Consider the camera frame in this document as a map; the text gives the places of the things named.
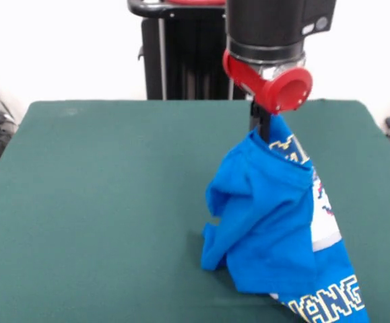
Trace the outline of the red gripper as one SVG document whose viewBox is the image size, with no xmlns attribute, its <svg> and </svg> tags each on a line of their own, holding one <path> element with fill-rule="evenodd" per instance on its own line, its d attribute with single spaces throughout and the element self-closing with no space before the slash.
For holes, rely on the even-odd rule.
<svg viewBox="0 0 390 323">
<path fill-rule="evenodd" d="M 266 143 L 270 137 L 271 114 L 299 109 L 313 88 L 312 75 L 303 67 L 293 67 L 267 80 L 248 64 L 235 59 L 228 50 L 224 51 L 222 64 L 234 84 L 254 98 L 250 105 L 249 130 L 259 131 Z"/>
</svg>

